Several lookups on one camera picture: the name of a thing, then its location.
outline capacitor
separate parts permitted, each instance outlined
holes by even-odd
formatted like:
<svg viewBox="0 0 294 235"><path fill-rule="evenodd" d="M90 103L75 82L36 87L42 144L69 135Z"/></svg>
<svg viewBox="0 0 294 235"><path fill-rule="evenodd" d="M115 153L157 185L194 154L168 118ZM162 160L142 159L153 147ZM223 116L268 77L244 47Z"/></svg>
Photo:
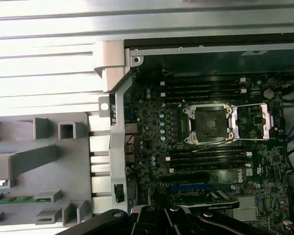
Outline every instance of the capacitor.
<svg viewBox="0 0 294 235"><path fill-rule="evenodd" d="M254 183L254 187L255 187L255 189L260 189L260 188L261 188L261 184L259 184L259 183Z"/></svg>

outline blue pcie slot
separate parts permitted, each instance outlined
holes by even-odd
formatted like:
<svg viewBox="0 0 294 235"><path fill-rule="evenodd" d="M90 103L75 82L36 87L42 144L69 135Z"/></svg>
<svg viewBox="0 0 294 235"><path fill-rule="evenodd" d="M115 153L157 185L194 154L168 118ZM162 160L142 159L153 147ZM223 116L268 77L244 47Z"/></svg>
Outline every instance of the blue pcie slot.
<svg viewBox="0 0 294 235"><path fill-rule="evenodd" d="M196 189L208 189L211 188L211 184L200 184L200 185L174 185L170 186L171 192L196 190Z"/></svg>

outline cpu socket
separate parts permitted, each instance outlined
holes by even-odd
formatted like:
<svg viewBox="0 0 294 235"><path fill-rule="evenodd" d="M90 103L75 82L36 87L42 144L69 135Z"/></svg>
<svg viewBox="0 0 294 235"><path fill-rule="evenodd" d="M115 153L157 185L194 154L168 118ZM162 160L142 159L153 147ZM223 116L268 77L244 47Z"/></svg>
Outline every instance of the cpu socket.
<svg viewBox="0 0 294 235"><path fill-rule="evenodd" d="M260 125L263 125L263 136L259 139L240 138L237 125L240 107L259 106L262 110ZM190 134L184 139L188 144L216 144L227 140L268 140L269 130L273 127L272 115L265 103L233 106L230 104L197 104L183 108L189 117Z"/></svg>
<svg viewBox="0 0 294 235"><path fill-rule="evenodd" d="M199 104L188 106L183 112L189 116L188 144L210 144L239 136L237 108L228 104Z"/></svg>

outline motherboard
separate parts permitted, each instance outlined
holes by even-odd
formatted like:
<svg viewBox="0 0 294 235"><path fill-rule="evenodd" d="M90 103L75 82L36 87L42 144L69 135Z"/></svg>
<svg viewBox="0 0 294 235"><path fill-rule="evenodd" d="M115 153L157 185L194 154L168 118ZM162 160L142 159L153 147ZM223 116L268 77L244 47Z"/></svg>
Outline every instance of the motherboard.
<svg viewBox="0 0 294 235"><path fill-rule="evenodd" d="M135 74L124 95L128 180L139 204L219 210L286 234L279 77Z"/></svg>

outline screw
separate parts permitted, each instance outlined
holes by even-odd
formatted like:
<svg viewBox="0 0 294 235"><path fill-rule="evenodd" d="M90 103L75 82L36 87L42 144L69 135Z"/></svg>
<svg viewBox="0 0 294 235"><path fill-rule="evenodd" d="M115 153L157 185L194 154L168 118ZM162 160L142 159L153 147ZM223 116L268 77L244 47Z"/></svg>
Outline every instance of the screw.
<svg viewBox="0 0 294 235"><path fill-rule="evenodd" d="M179 210L178 207L171 207L171 208L170 208L170 211L172 211L172 212L176 212L176 211L178 211L178 210Z"/></svg>
<svg viewBox="0 0 294 235"><path fill-rule="evenodd" d="M204 215L205 217L207 217L207 218L211 218L211 217L213 216L213 214L210 213L210 212L204 212L203 215Z"/></svg>

